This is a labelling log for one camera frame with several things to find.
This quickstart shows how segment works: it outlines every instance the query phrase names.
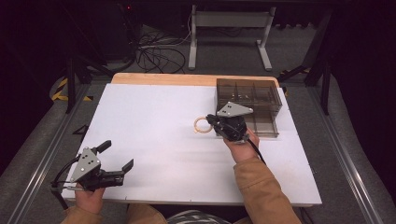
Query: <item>white table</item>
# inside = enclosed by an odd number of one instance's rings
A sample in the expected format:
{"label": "white table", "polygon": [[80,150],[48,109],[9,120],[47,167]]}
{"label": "white table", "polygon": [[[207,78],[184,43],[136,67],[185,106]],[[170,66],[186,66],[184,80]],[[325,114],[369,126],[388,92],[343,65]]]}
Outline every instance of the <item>white table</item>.
{"label": "white table", "polygon": [[[279,136],[262,138],[260,151],[293,205],[321,204],[285,96],[278,91],[283,104],[276,118]],[[111,140],[112,147],[98,155],[102,169],[118,171],[130,159],[134,168],[122,187],[106,190],[104,199],[242,204],[229,149],[214,131],[193,129],[196,118],[214,113],[214,96],[214,86],[107,84],[79,152]],[[74,199],[74,192],[64,190],[63,196]]]}

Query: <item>metal frame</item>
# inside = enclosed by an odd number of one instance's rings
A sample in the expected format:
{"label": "metal frame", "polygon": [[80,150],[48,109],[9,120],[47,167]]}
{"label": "metal frame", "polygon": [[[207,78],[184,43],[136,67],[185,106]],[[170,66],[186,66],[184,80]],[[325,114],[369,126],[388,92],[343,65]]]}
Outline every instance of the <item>metal frame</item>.
{"label": "metal frame", "polygon": [[191,11],[191,46],[189,69],[195,69],[197,54],[197,26],[205,27],[257,27],[263,28],[262,39],[257,40],[257,47],[262,56],[262,63],[266,71],[272,71],[272,65],[268,58],[265,44],[270,33],[271,24],[275,16],[275,7],[271,7],[269,12],[218,12],[218,11],[197,11],[196,5]]}
{"label": "metal frame", "polygon": [[363,213],[364,218],[366,219],[367,223],[384,223],[381,219],[381,216],[378,214],[373,200],[371,199],[366,187],[364,186],[363,181],[361,180],[361,176],[359,175],[355,164],[349,156],[347,148],[341,143],[337,131],[332,124],[332,119],[327,116],[321,109],[321,102],[319,100],[318,93],[312,87],[308,88],[308,92],[331,138],[330,140],[332,143],[332,148],[334,149],[334,153],[338,161],[340,162],[341,168],[343,169],[346,176],[346,180],[348,181],[349,186],[351,187],[352,192],[355,195],[356,201],[361,208],[361,212]]}
{"label": "metal frame", "polygon": [[64,119],[62,120],[61,126],[58,128],[58,131],[56,132],[51,143],[49,144],[49,147],[47,148],[47,151],[43,159],[35,169],[34,175],[30,179],[30,182],[26,187],[25,192],[22,194],[7,224],[16,224],[23,222],[23,219],[26,216],[26,213],[29,210],[29,207],[32,204],[33,199],[37,195],[38,190],[40,189],[41,184],[43,183],[44,178],[46,177],[47,172],[50,169],[50,166],[58,153],[61,143],[64,140],[64,133],[66,132],[66,129],[69,127],[70,122],[73,119],[79,107],[79,104],[82,102],[89,87],[90,87],[89,85],[83,85],[82,87],[79,88],[76,106],[73,106],[73,108],[70,110],[70,113],[64,115]]}

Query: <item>wooden table edge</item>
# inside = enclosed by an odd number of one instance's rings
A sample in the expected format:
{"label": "wooden table edge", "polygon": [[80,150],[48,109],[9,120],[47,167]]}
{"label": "wooden table edge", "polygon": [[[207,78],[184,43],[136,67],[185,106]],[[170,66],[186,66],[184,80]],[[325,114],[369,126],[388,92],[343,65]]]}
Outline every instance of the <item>wooden table edge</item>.
{"label": "wooden table edge", "polygon": [[111,84],[135,85],[178,85],[178,86],[216,86],[218,78],[272,80],[276,87],[279,83],[275,77],[252,76],[217,76],[217,75],[179,75],[179,74],[146,74],[146,73],[117,73]]}

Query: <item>dark background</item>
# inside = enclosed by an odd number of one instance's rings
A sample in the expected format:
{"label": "dark background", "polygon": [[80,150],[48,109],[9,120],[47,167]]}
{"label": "dark background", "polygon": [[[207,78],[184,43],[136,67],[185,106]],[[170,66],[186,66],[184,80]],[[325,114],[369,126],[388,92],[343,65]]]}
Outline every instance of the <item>dark background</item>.
{"label": "dark background", "polygon": [[[125,47],[129,39],[122,26],[98,26],[99,21],[90,19],[98,19],[92,16],[91,6],[76,7],[71,3],[64,7],[68,11],[44,0],[0,3],[1,173],[51,107],[50,88],[64,75],[68,58],[82,54],[106,64],[131,56],[131,50]],[[172,6],[162,13],[156,8],[136,6],[134,9],[140,13],[130,11],[129,16],[136,15],[141,22],[176,35],[185,34],[182,24],[190,7]],[[353,1],[337,8],[319,57],[329,60],[361,146],[395,202],[394,8],[392,1],[384,0]],[[322,12],[321,7],[281,6],[276,10],[274,25],[316,25]],[[115,7],[108,16],[108,21],[115,23],[125,19]],[[110,28],[112,35],[105,35],[104,30]]]}

